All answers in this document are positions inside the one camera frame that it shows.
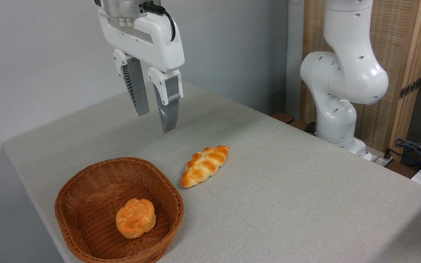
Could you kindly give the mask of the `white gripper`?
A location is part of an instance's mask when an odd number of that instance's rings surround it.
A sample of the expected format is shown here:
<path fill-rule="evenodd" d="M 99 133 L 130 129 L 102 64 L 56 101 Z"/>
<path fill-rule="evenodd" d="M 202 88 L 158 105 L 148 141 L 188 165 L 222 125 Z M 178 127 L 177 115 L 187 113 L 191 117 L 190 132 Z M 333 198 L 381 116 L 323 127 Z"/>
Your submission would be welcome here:
<path fill-rule="evenodd" d="M 175 38 L 171 41 L 172 29 L 166 16 L 148 13 L 137 18 L 134 27 L 120 26 L 100 8 L 98 16 L 107 42 L 116 48 L 113 53 L 116 69 L 138 116 L 150 111 L 140 63 L 143 61 L 153 66 L 148 75 L 154 86 L 163 132 L 173 130 L 183 97 L 181 72 L 177 69 L 185 62 L 178 27 L 175 26 Z"/>

